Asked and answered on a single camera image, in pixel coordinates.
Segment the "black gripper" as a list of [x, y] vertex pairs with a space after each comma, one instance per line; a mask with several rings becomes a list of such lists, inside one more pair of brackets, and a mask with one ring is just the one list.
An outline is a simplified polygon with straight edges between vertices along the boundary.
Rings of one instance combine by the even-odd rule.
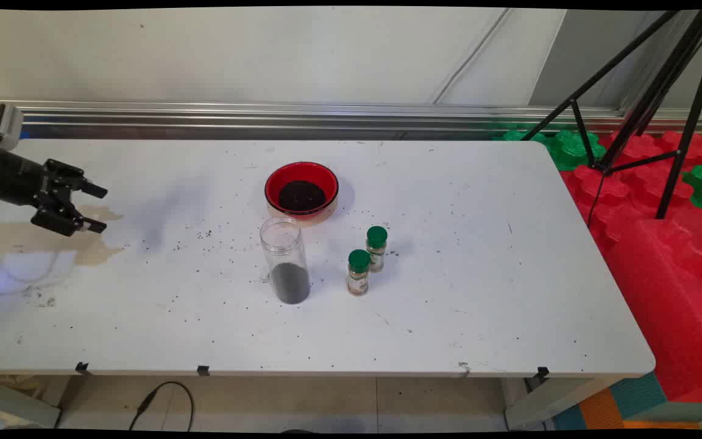
[[59, 203], [52, 189], [81, 191], [95, 198], [108, 194], [108, 189], [92, 183], [81, 168], [53, 159], [41, 165], [0, 149], [0, 201], [36, 208], [30, 223], [65, 237], [106, 230], [106, 223], [87, 218], [72, 204]]

